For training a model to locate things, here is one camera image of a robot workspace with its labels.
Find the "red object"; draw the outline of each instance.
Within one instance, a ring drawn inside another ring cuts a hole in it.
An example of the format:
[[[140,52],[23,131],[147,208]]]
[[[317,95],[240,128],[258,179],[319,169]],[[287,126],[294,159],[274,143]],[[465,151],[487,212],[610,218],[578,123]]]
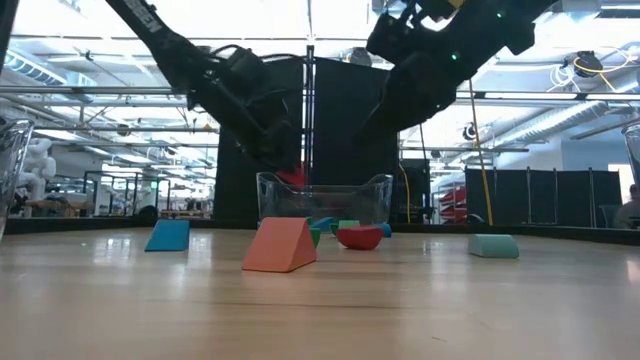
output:
[[[302,188],[304,186],[304,170],[302,170],[302,167],[296,166],[293,172],[278,171],[276,175],[287,183],[298,188]]]
[[[243,270],[291,272],[316,261],[306,218],[265,218],[242,264]]]
[[[355,226],[338,229],[340,244],[353,250],[374,250],[380,244],[384,231],[378,226]]]

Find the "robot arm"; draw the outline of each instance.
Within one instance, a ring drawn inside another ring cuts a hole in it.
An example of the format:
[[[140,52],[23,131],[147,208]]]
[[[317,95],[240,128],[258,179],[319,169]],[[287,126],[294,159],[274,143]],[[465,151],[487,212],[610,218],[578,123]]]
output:
[[[557,0],[404,2],[408,5],[400,18],[380,16],[367,43],[369,52],[396,66],[382,101],[358,134],[362,143],[446,109],[456,100],[458,86],[504,46],[514,55],[529,49],[535,43],[533,21]],[[433,31],[421,25],[427,16],[435,21],[454,17],[446,28]]]
[[[228,129],[251,157],[273,170],[291,172],[299,160],[288,149],[293,136],[282,89],[273,86],[266,64],[250,50],[196,47],[172,31],[145,0],[106,0],[151,51],[172,87],[187,91],[189,107],[202,106]]]

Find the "black curtain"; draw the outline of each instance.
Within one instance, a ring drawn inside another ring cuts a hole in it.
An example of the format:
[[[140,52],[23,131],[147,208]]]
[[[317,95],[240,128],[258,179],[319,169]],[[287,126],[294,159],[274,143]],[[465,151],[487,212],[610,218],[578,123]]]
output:
[[[593,198],[596,205],[596,225],[599,228],[606,228],[607,223],[600,206],[622,205],[620,174],[609,171],[594,171]]]
[[[591,183],[588,171],[558,172],[558,224],[591,227]]]
[[[531,222],[553,224],[556,222],[556,175],[553,171],[531,173]]]
[[[496,225],[521,225],[528,222],[529,195],[525,170],[496,171],[496,195],[493,205]]]
[[[362,185],[377,174],[395,174],[396,133],[366,148],[353,143],[386,77],[384,70],[316,59],[313,184]]]
[[[489,223],[487,214],[487,201],[484,193],[484,183],[481,170],[467,169],[465,171],[467,188],[467,214],[480,216],[486,223]],[[493,170],[487,171],[487,182],[489,183],[489,197],[492,205],[492,212],[495,213],[496,187],[495,174]]]
[[[285,98],[294,130],[300,136],[295,141],[297,152],[302,146],[303,61],[298,58],[272,61],[267,64],[274,82],[292,89]],[[239,224],[255,224],[258,220],[256,173],[266,169],[238,151],[235,139],[222,128],[218,149],[214,218]]]

